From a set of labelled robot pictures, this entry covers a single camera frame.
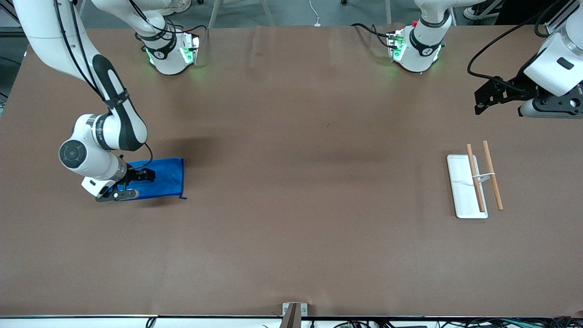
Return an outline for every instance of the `black strap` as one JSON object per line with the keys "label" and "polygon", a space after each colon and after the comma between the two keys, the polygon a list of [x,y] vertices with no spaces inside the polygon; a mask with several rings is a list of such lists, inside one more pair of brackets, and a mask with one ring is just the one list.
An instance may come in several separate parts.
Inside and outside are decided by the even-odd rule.
{"label": "black strap", "polygon": [[162,31],[159,31],[158,34],[156,34],[155,36],[143,36],[140,34],[138,34],[138,35],[140,37],[140,40],[142,40],[142,41],[156,41],[158,39],[162,39],[162,37],[166,34],[166,31],[168,31],[167,28],[168,28],[168,25],[164,25],[164,28],[162,29]]}
{"label": "black strap", "polygon": [[176,34],[172,33],[172,39],[168,42],[164,47],[154,49],[146,46],[146,49],[150,53],[150,55],[156,57],[156,59],[166,59],[168,58],[168,54],[174,49],[176,46]]}
{"label": "black strap", "polygon": [[409,35],[409,39],[411,40],[411,46],[413,46],[413,48],[417,49],[417,51],[419,51],[419,55],[422,57],[431,56],[431,54],[439,48],[439,46],[441,45],[441,42],[443,41],[443,39],[441,39],[441,41],[439,41],[439,43],[434,44],[433,46],[428,46],[427,44],[423,44],[419,40],[417,40],[417,38],[415,37],[414,31],[415,31],[415,29],[412,29],[411,34]]}
{"label": "black strap", "polygon": [[104,100],[103,102],[106,104],[107,108],[116,108],[117,106],[123,104],[128,99],[129,99],[128,89],[124,88],[124,91],[122,91],[122,93],[120,93],[116,97],[113,97],[110,100]]}

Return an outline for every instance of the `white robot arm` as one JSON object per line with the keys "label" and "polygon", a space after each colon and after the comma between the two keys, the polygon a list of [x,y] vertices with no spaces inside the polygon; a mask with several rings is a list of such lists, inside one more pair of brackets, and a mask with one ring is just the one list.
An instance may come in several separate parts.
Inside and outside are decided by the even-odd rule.
{"label": "white robot arm", "polygon": [[39,58],[48,66],[86,81],[108,107],[102,115],[77,119],[71,137],[59,150],[61,163],[85,176],[82,186],[102,197],[118,181],[140,173],[113,149],[135,151],[147,140],[147,129],[129,99],[113,65],[91,43],[69,0],[15,0],[22,28]]}
{"label": "white robot arm", "polygon": [[449,9],[474,5],[481,1],[483,0],[415,0],[415,4],[421,9],[421,18],[415,25],[408,25],[389,35],[391,60],[411,72],[427,70],[437,60],[443,37],[451,26]]}
{"label": "white robot arm", "polygon": [[156,11],[170,0],[92,0],[97,8],[123,20],[136,30],[146,45],[150,62],[166,75],[182,72],[195,64],[199,37],[169,26]]}
{"label": "white robot arm", "polygon": [[508,82],[495,77],[475,92],[476,114],[513,100],[526,100],[520,116],[583,118],[583,9],[581,0],[571,16]]}

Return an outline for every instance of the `white tray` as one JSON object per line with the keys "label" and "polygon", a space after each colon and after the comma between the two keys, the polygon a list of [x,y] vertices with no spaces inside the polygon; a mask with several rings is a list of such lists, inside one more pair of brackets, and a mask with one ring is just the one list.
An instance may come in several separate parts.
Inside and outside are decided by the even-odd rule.
{"label": "white tray", "polygon": [[[474,163],[476,164],[477,174],[480,170],[477,166],[477,159],[474,155]],[[467,155],[447,155],[447,167],[449,169],[449,180],[451,182],[451,191],[454,195],[455,216],[460,219],[485,219],[488,217],[488,209],[486,212],[480,212],[477,204],[476,192],[473,186],[472,170],[470,169],[470,162]],[[484,198],[484,190],[480,184],[482,191],[482,200],[484,207],[486,206],[486,199]]]}

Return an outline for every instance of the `blue cloth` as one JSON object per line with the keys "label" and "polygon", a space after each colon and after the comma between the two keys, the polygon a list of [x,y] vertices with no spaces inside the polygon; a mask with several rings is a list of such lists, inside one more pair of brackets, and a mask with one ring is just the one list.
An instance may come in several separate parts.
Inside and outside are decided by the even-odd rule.
{"label": "blue cloth", "polygon": [[[130,165],[138,166],[146,162],[146,160],[139,160],[131,162]],[[184,160],[182,158],[155,159],[146,168],[156,172],[156,179],[154,182],[130,182],[128,189],[135,189],[139,192],[139,196],[131,200],[164,196],[179,196],[186,199],[182,197],[184,192]]]}

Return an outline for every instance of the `green led light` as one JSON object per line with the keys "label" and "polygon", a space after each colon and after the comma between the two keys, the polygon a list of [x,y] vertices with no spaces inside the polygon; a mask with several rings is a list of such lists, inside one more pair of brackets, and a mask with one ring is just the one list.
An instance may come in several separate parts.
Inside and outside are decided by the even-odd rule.
{"label": "green led light", "polygon": [[400,61],[401,58],[403,58],[403,54],[405,53],[406,49],[407,49],[407,46],[406,46],[405,42],[401,42],[399,47],[395,50],[394,59],[396,61]]}
{"label": "green led light", "polygon": [[437,60],[437,58],[439,58],[438,56],[439,56],[439,51],[440,51],[440,50],[441,50],[441,46],[437,47],[437,50],[436,50],[436,55],[433,57],[433,61],[436,61],[436,60]]}
{"label": "green led light", "polygon": [[148,51],[148,49],[146,48],[146,53],[148,58],[150,58],[150,64],[154,65],[154,61],[152,60],[152,56],[150,55],[150,51]]}
{"label": "green led light", "polygon": [[192,63],[192,51],[190,51],[189,49],[184,49],[184,48],[180,48],[180,50],[182,51],[182,56],[184,57],[184,61],[187,64]]}

